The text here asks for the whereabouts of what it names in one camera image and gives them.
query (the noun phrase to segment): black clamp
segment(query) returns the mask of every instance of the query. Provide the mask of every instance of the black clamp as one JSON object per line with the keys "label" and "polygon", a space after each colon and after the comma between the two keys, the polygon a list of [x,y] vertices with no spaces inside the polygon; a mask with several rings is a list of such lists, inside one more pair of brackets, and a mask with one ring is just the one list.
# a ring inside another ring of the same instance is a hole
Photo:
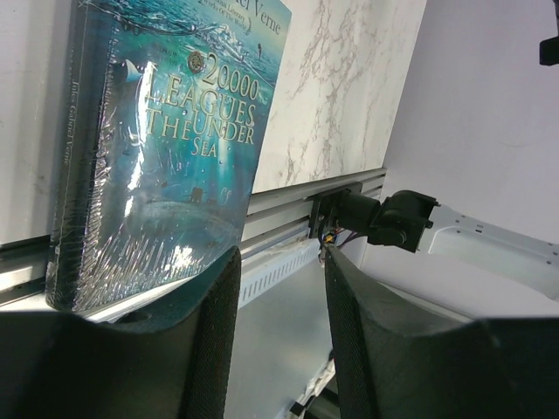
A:
{"label": "black clamp", "polygon": [[[556,21],[559,29],[559,0],[554,0],[556,4]],[[540,43],[540,64],[556,65],[559,64],[559,37],[546,39]]]}
{"label": "black clamp", "polygon": [[397,192],[384,203],[361,195],[361,184],[314,197],[310,237],[332,229],[352,230],[373,245],[396,246],[415,253],[437,200],[410,190]]}

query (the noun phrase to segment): wire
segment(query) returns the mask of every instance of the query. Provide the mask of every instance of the wire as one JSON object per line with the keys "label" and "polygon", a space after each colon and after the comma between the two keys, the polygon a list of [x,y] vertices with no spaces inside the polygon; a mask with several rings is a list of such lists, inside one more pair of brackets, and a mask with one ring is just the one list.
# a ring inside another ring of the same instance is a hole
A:
{"label": "wire", "polygon": [[338,249],[342,249],[346,244],[353,242],[354,240],[363,237],[363,234],[359,234],[359,233],[352,233],[349,235],[348,238],[345,239],[345,241],[340,244],[338,246]]}
{"label": "wire", "polygon": [[321,223],[318,226],[318,241],[321,242],[321,247],[324,247],[325,243],[324,243],[324,229],[326,228],[326,223],[328,222],[328,219],[326,217],[324,217],[321,221]]}

